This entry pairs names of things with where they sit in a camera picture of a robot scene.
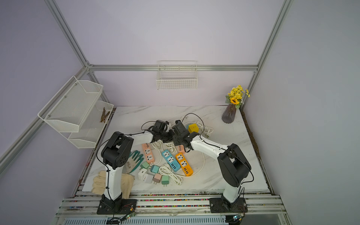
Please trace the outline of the white USB charger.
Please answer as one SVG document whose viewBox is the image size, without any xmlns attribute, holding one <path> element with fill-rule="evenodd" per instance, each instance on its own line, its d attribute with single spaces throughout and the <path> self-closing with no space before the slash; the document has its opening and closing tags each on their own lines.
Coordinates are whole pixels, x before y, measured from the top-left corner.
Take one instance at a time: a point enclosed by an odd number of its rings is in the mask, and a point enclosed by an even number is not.
<svg viewBox="0 0 360 225">
<path fill-rule="evenodd" d="M 147 173 L 147 169 L 146 168 L 141 168 L 140 171 L 137 174 L 137 178 L 138 180 L 142 181 L 144 175 Z"/>
</svg>

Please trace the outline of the bright green plug adapter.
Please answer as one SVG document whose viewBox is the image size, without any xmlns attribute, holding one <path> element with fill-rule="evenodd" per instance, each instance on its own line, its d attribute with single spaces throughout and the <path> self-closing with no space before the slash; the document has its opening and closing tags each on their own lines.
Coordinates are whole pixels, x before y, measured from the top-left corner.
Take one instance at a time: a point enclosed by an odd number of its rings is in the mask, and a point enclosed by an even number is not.
<svg viewBox="0 0 360 225">
<path fill-rule="evenodd" d="M 161 178 L 162 185 L 166 187 L 170 183 L 169 179 L 169 175 L 163 175 Z"/>
</svg>

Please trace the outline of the dusty pink plug adapter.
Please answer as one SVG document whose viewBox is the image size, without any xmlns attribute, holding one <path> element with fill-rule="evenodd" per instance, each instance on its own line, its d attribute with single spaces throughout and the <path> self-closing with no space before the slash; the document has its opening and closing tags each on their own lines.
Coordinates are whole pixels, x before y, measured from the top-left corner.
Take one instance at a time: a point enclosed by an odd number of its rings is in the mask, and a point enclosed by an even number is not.
<svg viewBox="0 0 360 225">
<path fill-rule="evenodd" d="M 158 184 L 158 183 L 161 183 L 161 179 L 162 179 L 162 175 L 157 173 L 154 175 L 152 180 L 153 180 L 154 184 Z"/>
</svg>

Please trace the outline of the grey white plug adapter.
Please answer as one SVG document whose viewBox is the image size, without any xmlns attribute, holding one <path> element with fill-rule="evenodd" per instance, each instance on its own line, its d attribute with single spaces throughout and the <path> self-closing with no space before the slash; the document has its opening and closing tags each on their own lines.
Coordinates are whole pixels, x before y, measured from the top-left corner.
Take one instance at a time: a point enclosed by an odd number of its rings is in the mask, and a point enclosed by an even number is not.
<svg viewBox="0 0 360 225">
<path fill-rule="evenodd" d="M 154 175 L 146 173 L 142 177 L 142 182 L 150 184 L 153 182 L 153 178 Z"/>
</svg>

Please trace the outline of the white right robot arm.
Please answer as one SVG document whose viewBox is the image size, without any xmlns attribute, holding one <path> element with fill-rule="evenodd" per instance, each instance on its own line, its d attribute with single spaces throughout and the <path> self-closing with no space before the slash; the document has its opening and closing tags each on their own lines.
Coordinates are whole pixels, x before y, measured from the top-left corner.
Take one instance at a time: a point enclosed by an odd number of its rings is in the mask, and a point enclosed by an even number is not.
<svg viewBox="0 0 360 225">
<path fill-rule="evenodd" d="M 222 197 L 227 203 L 237 202 L 244 179 L 251 174 L 251 165 L 237 144 L 222 145 L 204 138 L 197 132 L 189 132 L 180 120 L 175 122 L 169 133 L 175 144 L 191 151 L 201 152 L 217 160 L 227 185 Z"/>
</svg>

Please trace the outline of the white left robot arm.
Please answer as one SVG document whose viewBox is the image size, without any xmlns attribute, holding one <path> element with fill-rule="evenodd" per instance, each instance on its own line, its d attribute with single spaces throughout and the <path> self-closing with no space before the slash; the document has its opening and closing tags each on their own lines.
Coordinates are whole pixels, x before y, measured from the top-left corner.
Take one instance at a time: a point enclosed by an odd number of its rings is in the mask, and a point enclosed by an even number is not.
<svg viewBox="0 0 360 225">
<path fill-rule="evenodd" d="M 158 140 L 172 141 L 169 134 L 169 122 L 157 120 L 155 124 L 139 133 L 124 134 L 116 131 L 101 151 L 103 164 L 106 166 L 106 190 L 104 195 L 109 200 L 116 200 L 121 194 L 120 182 L 122 170 L 130 156 L 133 146 L 153 143 Z"/>
</svg>

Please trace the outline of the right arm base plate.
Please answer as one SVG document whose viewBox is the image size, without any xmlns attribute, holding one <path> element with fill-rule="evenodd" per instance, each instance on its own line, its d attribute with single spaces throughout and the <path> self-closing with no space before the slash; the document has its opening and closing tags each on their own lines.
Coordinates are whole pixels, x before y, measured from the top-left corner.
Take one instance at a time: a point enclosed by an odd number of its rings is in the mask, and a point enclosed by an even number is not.
<svg viewBox="0 0 360 225">
<path fill-rule="evenodd" d="M 247 213 L 248 207 L 242 197 L 238 197 L 233 203 L 225 198 L 210 198 L 211 213 Z"/>
</svg>

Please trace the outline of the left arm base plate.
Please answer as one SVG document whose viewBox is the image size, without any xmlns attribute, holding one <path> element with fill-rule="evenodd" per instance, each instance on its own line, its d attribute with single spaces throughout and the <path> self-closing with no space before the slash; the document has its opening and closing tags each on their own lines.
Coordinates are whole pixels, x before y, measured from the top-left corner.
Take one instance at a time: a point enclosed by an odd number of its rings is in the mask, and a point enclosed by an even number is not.
<svg viewBox="0 0 360 225">
<path fill-rule="evenodd" d="M 121 214 L 128 215 L 135 211 L 137 206 L 136 199 L 123 199 L 122 195 L 115 200 L 110 200 L 104 194 L 101 196 L 99 206 L 97 208 L 98 215 Z"/>
</svg>

